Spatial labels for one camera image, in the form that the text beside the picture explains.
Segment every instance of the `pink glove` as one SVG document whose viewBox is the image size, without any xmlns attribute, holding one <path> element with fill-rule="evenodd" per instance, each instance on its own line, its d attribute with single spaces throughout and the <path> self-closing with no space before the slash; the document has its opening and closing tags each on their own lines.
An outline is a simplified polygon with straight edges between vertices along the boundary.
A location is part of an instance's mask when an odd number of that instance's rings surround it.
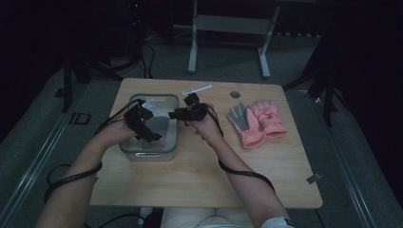
<svg viewBox="0 0 403 228">
<path fill-rule="evenodd" d="M 279 138 L 286 134 L 284 126 L 278 117 L 277 106 L 273 101 L 256 101 L 251 105 L 253 113 L 263 126 L 266 138 Z"/>
<path fill-rule="evenodd" d="M 243 148 L 252 149 L 261 146 L 264 141 L 264 133 L 259 131 L 259 121 L 249 107 L 242 103 L 231 108 L 228 119 L 237 129 Z"/>
</svg>

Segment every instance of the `dark background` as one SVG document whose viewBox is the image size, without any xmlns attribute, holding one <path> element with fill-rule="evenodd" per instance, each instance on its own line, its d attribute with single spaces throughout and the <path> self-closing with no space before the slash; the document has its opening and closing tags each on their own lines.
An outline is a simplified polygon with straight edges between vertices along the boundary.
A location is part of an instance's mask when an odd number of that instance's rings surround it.
<svg viewBox="0 0 403 228">
<path fill-rule="evenodd" d="M 133 8 L 136 3 L 141 10 Z M 402 3 L 329 3 L 283 4 L 275 30 L 294 37 L 299 33 L 323 36 L 321 42 L 327 45 L 314 53 L 312 60 L 317 67 L 339 63 L 336 87 L 342 91 L 402 204 Z M 208 1 L 201 3 L 202 10 L 212 13 L 226 13 L 229 9 L 242 16 L 263 13 L 240 7 L 237 2 L 230 7 L 225 3 L 213 9 L 209 6 Z M 158 30 L 169 38 L 173 24 L 191 25 L 192 1 L 1 1 L 0 140 L 24 115 L 48 78 L 63 66 L 67 50 L 83 52 L 106 64 L 112 55 L 139 54 L 141 45 L 134 41 L 144 30 L 130 26 L 139 18 L 145 28 Z M 330 24 L 332 18 L 336 23 Z M 122 42 L 127 37 L 129 42 Z M 336 60 L 328 57 L 335 50 Z"/>
</svg>

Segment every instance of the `storage box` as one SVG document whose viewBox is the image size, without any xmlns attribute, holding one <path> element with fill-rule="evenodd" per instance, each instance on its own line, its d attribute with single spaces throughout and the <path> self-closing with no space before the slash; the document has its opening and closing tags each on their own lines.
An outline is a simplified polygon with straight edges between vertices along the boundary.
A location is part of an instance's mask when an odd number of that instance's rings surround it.
<svg viewBox="0 0 403 228">
<path fill-rule="evenodd" d="M 175 157 L 178 142 L 178 121 L 170 120 L 168 112 L 179 107 L 179 99 L 173 94 L 136 94 L 130 102 L 136 99 L 152 100 L 158 109 L 154 117 L 145 121 L 145 125 L 154 133 L 163 135 L 158 142 L 147 142 L 135 137 L 121 142 L 119 147 L 131 161 L 170 161 Z"/>
</svg>

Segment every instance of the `gray floor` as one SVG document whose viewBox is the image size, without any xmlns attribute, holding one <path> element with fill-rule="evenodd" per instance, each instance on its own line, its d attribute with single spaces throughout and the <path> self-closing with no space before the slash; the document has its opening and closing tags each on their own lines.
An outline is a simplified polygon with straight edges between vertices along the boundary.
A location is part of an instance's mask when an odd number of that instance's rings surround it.
<svg viewBox="0 0 403 228">
<path fill-rule="evenodd" d="M 187 73 L 190 39 L 186 34 L 171 43 L 158 36 L 147 39 L 155 52 L 151 68 L 154 78 L 283 86 L 300 76 L 318 41 L 309 37 L 272 38 L 267 54 L 272 77 L 263 79 L 254 47 L 220 44 L 217 39 L 212 42 L 214 35 L 201 35 L 204 39 L 199 44 L 194 74 Z M 151 56 L 151 49 L 144 47 L 147 63 Z M 135 66 L 121 75 L 143 78 L 143 70 L 143 66 Z M 0 205 L 3 211 L 0 221 L 6 222 L 8 227 L 33 226 L 43 206 L 47 173 L 57 164 L 74 161 L 98 124 L 108 116 L 119 89 L 118 82 L 102 76 L 95 76 L 89 85 L 75 84 L 75 103 L 68 113 L 63 114 L 63 100 L 54 98 L 56 90 L 63 86 L 62 82 L 60 71 L 48 81 L 24 118 L 0 146 Z M 312 169 L 322 177 L 317 184 L 323 206 L 317 210 L 290 208 L 293 221 L 298 227 L 306 228 L 403 227 L 401 207 L 384 180 L 354 117 L 335 99 L 334 126 L 327 127 L 321 118 L 321 104 L 304 92 L 309 84 L 287 91 L 286 97 Z M 73 112 L 91 114 L 90 123 L 68 124 Z M 45 157 L 38 175 L 23 176 L 36 156 L 45 152 L 48 152 L 48 157 Z M 20 181 L 27 188 L 19 188 Z M 139 208 L 91 207 L 87 223 L 97 227 L 116 216 L 138 212 Z M 137 223 L 135 218 L 123 218 L 107 227 L 129 227 L 133 223 Z"/>
</svg>

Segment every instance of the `forearm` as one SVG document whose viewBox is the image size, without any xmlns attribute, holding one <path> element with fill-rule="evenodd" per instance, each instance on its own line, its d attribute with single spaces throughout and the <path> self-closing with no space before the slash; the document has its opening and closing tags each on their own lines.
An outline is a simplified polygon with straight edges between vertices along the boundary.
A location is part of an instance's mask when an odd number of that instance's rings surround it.
<svg viewBox="0 0 403 228">
<path fill-rule="evenodd" d="M 226 141 L 211 144 L 221 162 L 237 171 L 251 171 L 250 168 Z M 227 173 L 237 196 L 243 203 L 255 227 L 273 217 L 289 218 L 274 190 L 264 181 L 249 176 Z"/>
<path fill-rule="evenodd" d="M 90 141 L 68 169 L 65 177 L 94 169 L 106 149 Z M 96 174 L 56 188 L 48 198 L 36 227 L 82 227 Z"/>
</svg>

